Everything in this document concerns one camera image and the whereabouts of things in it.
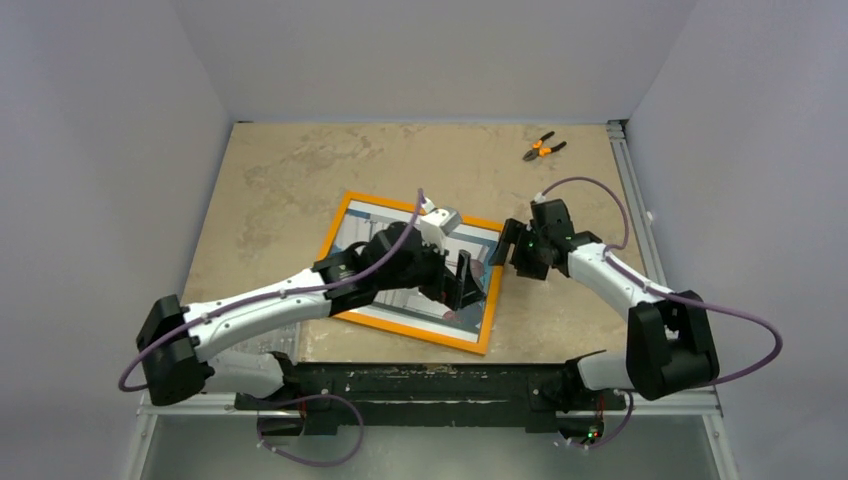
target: orange handled pliers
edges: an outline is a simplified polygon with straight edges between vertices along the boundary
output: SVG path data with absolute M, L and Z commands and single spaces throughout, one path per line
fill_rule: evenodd
M 527 153 L 524 154 L 524 157 L 523 157 L 524 161 L 529 162 L 530 160 L 533 160 L 536 157 L 544 157 L 545 155 L 547 155 L 549 153 L 554 153 L 554 152 L 558 152 L 558 151 L 562 150 L 562 147 L 564 147 L 566 145 L 566 142 L 561 142 L 559 145 L 557 145 L 555 147 L 550 147 L 550 148 L 548 148 L 548 147 L 543 148 L 542 147 L 542 144 L 545 143 L 545 140 L 547 140 L 547 139 L 549 139 L 553 136 L 554 136 L 554 132 L 548 132 L 548 133 L 542 135 L 542 138 L 540 138 L 536 143 L 533 144 L 533 148 L 531 148 L 530 150 L 527 151 Z

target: beige table surface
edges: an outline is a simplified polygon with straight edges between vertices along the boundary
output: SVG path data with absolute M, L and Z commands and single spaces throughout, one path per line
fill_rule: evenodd
M 568 146 L 521 156 L 549 130 Z M 346 190 L 412 203 L 422 187 L 437 205 L 496 222 L 529 219 L 533 195 L 575 175 L 622 196 L 601 125 L 253 124 L 233 128 L 183 303 L 252 290 L 311 266 Z M 590 184 L 565 199 L 578 231 L 620 242 L 615 204 Z M 644 271 L 635 239 L 619 256 Z M 305 322 L 299 359 L 387 362 L 560 362 L 621 350 L 625 325 L 589 289 L 551 272 L 546 282 L 504 271 L 489 353 L 479 356 L 336 319 Z

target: orange picture frame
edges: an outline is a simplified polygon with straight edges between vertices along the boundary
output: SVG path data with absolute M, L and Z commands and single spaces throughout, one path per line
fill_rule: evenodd
M 364 193 L 346 192 L 336 210 L 318 258 L 322 259 L 334 251 L 345 248 L 346 244 L 353 243 L 347 240 L 370 240 L 369 235 L 373 235 L 373 232 L 379 230 L 381 225 L 385 225 L 382 222 L 408 221 L 413 208 L 415 206 L 411 203 Z M 394 290 L 381 292 L 371 306 L 342 312 L 335 315 L 335 318 L 484 355 L 489 347 L 489 337 L 494 324 L 503 275 L 502 266 L 488 266 L 486 260 L 494 251 L 494 245 L 503 226 L 496 222 L 465 215 L 462 216 L 462 220 L 462 225 L 457 227 L 448 238 L 448 260 L 455 258 L 457 251 L 453 250 L 457 248 L 469 252 L 475 250 L 481 283 L 486 290 L 485 301 L 458 312 L 450 312 L 446 307 L 426 299 L 417 291 Z M 437 318 L 440 309 L 445 312 Z

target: framed picture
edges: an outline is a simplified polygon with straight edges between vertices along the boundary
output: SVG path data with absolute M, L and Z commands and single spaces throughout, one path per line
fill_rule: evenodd
M 390 223 L 409 221 L 414 205 L 362 193 L 347 192 L 321 248 L 319 258 L 367 242 Z M 336 318 L 388 332 L 419 338 L 469 352 L 485 354 L 495 316 L 503 267 L 488 265 L 502 225 L 462 215 L 463 223 L 447 240 L 447 266 L 456 269 L 460 250 L 471 254 L 472 274 L 479 278 L 486 299 L 452 311 L 417 289 L 380 292 L 374 303 L 336 315 Z

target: pliers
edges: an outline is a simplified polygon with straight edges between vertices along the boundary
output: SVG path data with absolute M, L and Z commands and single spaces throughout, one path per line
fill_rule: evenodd
M 562 142 L 555 147 L 550 147 L 550 148 L 544 147 L 544 148 L 542 148 L 542 144 L 545 143 L 545 140 L 547 140 L 547 139 L 549 139 L 553 136 L 554 136 L 554 132 L 548 132 L 548 133 L 542 135 L 542 138 L 540 138 L 539 141 L 537 141 L 536 143 L 533 144 L 533 148 L 531 148 L 530 150 L 527 151 L 527 153 L 524 154 L 524 157 L 522 157 L 524 159 L 524 161 L 529 162 L 530 160 L 533 160 L 536 157 L 544 157 L 545 155 L 547 155 L 549 153 L 554 153 L 554 152 L 558 152 L 558 151 L 562 150 L 562 147 L 564 147 L 566 145 L 566 142 Z

